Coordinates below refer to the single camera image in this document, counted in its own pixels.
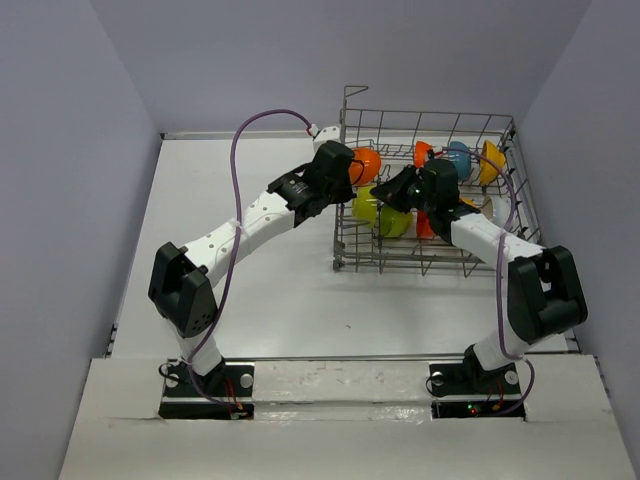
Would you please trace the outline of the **orange bowl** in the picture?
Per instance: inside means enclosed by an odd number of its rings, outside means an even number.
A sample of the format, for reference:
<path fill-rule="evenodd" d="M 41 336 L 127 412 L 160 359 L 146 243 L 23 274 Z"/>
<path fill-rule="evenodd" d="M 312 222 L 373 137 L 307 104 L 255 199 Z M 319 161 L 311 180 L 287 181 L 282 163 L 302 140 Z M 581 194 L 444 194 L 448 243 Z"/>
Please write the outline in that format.
<path fill-rule="evenodd" d="M 415 231 L 416 237 L 420 239 L 434 238 L 436 236 L 428 215 L 423 211 L 417 212 Z"/>
<path fill-rule="evenodd" d="M 417 141 L 414 144 L 413 164 L 417 168 L 422 168 L 429 159 L 429 152 L 433 150 L 431 144 L 424 141 Z"/>

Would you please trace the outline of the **white round bowl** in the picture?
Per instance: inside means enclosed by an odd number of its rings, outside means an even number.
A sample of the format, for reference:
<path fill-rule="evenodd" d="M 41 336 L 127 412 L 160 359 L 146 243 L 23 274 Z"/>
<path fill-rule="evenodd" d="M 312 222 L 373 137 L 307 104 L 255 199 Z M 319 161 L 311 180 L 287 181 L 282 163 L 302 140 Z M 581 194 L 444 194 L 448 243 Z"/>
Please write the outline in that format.
<path fill-rule="evenodd" d="M 504 228 L 511 211 L 509 200 L 497 195 L 487 195 L 480 206 L 481 213 L 493 224 Z"/>

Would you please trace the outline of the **small yellow bowl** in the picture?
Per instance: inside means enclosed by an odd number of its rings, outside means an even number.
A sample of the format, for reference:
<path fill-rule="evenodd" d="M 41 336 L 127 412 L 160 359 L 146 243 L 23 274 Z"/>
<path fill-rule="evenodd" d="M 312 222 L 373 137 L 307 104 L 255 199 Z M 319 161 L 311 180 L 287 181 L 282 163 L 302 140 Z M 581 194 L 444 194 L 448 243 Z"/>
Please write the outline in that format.
<path fill-rule="evenodd" d="M 466 198 L 466 197 L 461 196 L 461 197 L 460 197 L 460 201 L 461 201 L 462 203 L 465 203 L 465 204 L 467 204 L 467 205 L 469 205 L 469 206 L 473 207 L 473 208 L 480 209 L 480 205 L 479 205 L 479 204 L 477 204 L 473 199 L 469 199 L 469 198 Z"/>

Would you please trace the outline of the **white orange-bottom bowl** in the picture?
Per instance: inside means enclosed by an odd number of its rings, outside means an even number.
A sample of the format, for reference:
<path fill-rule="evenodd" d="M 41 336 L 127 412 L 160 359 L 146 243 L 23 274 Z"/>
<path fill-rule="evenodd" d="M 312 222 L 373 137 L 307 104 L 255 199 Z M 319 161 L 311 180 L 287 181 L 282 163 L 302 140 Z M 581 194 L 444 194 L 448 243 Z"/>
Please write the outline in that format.
<path fill-rule="evenodd" d="M 354 186 L 372 183 L 381 168 L 380 155 L 370 148 L 356 147 L 353 149 L 354 159 L 349 166 L 350 182 Z"/>

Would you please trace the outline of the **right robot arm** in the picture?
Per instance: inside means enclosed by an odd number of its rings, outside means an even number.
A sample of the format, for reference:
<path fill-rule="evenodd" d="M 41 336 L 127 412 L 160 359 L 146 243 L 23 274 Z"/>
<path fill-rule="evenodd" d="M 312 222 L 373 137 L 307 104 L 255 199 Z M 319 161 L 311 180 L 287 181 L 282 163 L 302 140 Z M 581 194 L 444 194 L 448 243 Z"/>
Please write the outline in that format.
<path fill-rule="evenodd" d="M 451 161 L 406 166 L 371 194 L 399 212 L 426 214 L 437 236 L 495 271 L 497 327 L 466 349 L 462 362 L 443 374 L 443 383 L 482 392 L 533 346 L 586 321 L 588 308 L 571 252 L 527 242 L 464 202 Z"/>

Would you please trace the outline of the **large yellow bowl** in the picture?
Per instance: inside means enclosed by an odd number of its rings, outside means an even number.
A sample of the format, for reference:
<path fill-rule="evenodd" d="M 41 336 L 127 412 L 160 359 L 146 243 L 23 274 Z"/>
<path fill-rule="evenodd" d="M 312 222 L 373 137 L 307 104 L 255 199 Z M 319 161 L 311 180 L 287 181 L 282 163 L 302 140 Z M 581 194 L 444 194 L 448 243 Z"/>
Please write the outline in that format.
<path fill-rule="evenodd" d="M 485 140 L 479 160 L 480 174 L 479 183 L 481 186 L 488 186 L 495 181 L 506 165 L 505 155 L 491 141 Z"/>

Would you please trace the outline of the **green bowl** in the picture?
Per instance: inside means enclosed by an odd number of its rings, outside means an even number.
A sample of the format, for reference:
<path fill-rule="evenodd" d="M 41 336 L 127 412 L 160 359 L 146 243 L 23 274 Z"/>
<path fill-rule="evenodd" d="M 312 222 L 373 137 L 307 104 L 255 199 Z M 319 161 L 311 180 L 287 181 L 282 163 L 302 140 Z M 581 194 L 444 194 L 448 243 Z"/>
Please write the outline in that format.
<path fill-rule="evenodd" d="M 404 213 L 388 205 L 382 207 L 379 218 L 379 233 L 384 238 L 398 238 L 404 235 L 413 221 L 411 212 Z"/>
<path fill-rule="evenodd" d="M 373 229 L 378 220 L 378 200 L 372 194 L 374 185 L 362 186 L 352 201 L 352 216 L 364 226 Z"/>

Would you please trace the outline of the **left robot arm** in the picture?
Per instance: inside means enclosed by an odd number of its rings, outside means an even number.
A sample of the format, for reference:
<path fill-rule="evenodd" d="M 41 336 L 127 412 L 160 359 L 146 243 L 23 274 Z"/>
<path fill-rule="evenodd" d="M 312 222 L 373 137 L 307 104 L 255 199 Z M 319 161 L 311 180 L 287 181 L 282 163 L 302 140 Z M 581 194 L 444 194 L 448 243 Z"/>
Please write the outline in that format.
<path fill-rule="evenodd" d="M 229 287 L 235 266 L 269 240 L 352 199 L 354 160 L 352 149 L 329 140 L 310 162 L 272 181 L 238 217 L 184 246 L 167 242 L 157 250 L 148 297 L 171 325 L 186 381 L 200 396 L 212 399 L 224 380 L 213 331 L 227 298 L 216 297 L 215 286 Z"/>

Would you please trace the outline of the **blue bowl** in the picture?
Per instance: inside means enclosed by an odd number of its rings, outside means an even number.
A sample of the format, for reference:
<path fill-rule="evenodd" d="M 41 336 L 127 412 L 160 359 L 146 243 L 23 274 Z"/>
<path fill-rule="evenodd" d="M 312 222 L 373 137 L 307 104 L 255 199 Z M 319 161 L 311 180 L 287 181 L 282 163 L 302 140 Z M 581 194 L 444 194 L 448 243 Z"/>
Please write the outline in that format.
<path fill-rule="evenodd" d="M 460 141 L 451 141 L 448 145 L 447 155 L 454 164 L 458 181 L 464 182 L 471 173 L 471 151 L 469 147 Z"/>

